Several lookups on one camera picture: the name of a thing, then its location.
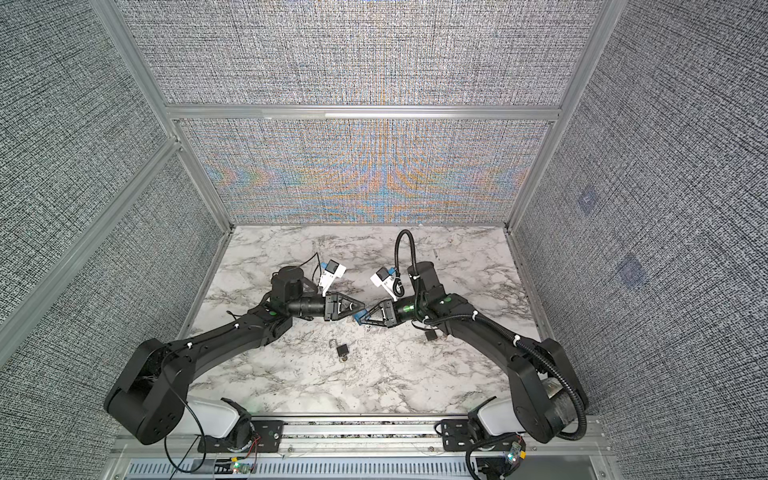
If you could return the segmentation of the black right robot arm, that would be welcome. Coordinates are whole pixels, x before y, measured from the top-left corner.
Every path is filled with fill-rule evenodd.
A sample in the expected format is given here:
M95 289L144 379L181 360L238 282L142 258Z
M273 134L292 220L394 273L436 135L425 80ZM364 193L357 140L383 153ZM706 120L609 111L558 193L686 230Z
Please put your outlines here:
M354 315L360 325L392 328L418 321L462 340L506 373L511 411L520 428L540 443L578 441L587 433L589 399L564 347L514 332L482 314L465 297L448 293L429 261L407 269L414 293L397 286L394 268L379 268L371 282L389 297Z

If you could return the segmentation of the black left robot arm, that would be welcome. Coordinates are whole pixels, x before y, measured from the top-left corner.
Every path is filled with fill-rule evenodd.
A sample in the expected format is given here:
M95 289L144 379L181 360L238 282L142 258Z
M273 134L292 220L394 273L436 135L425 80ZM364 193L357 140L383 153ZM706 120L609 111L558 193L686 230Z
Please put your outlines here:
M239 451L252 437L245 408L229 399L191 400L191 383L236 355L278 340L296 318L338 321L364 307L312 283L298 266L283 267L262 300L232 322L191 338L142 342L107 393L104 409L144 445L192 431L200 434L203 450L215 442Z

